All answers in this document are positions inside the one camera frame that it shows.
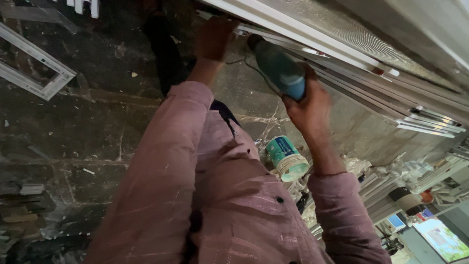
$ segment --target paint bucket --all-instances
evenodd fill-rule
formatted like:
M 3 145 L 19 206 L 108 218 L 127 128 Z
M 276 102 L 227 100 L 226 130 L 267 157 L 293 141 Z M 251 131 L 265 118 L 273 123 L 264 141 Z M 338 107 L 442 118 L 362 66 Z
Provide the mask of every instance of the paint bucket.
M 286 136 L 273 138 L 267 152 L 283 181 L 294 181 L 305 175 L 310 165 Z

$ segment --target blue drill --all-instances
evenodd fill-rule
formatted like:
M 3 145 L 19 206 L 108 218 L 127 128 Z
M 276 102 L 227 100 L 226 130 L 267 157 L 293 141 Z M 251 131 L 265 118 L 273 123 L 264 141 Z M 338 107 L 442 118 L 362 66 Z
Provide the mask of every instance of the blue drill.
M 298 65 L 282 51 L 261 36 L 252 34 L 248 38 L 248 46 L 256 56 L 260 70 L 277 88 L 295 101 L 304 97 L 304 68 Z

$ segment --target black trousers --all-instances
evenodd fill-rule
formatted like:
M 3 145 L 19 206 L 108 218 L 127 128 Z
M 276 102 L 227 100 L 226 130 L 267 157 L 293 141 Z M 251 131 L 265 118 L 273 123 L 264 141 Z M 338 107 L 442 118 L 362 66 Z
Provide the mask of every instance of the black trousers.
M 169 34 L 167 20 L 164 16 L 150 17 L 142 29 L 150 40 L 151 49 L 156 56 L 161 92 L 166 97 L 172 85 L 178 85 L 186 80 L 196 64 L 196 60 L 194 59 L 187 66 L 184 66 L 177 46 Z M 233 120 L 238 125 L 239 123 L 224 103 L 214 100 L 210 110 L 218 110 L 221 117 L 234 133 L 229 120 Z

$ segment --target hand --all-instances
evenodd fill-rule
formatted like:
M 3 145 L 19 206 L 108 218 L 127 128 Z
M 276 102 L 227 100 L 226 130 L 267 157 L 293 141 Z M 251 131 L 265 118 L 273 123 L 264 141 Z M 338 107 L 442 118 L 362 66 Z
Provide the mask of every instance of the hand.
M 283 103 L 293 124 L 305 138 L 323 139 L 329 136 L 329 113 L 331 99 L 318 82 L 316 72 L 306 63 L 301 63 L 306 71 L 305 98 L 296 102 L 284 95 Z
M 227 16 L 210 18 L 197 36 L 197 58 L 223 62 L 227 46 L 234 38 L 233 31 L 238 25 L 239 21 L 229 21 Z

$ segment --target wrist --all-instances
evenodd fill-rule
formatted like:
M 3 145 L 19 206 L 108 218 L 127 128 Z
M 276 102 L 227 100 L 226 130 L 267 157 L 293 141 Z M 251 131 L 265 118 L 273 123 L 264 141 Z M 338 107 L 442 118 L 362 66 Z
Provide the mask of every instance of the wrist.
M 187 81 L 195 81 L 211 87 L 223 65 L 223 62 L 198 58 L 194 68 L 187 77 Z
M 304 140 L 310 148 L 323 148 L 330 144 L 329 129 L 310 129 L 305 133 Z

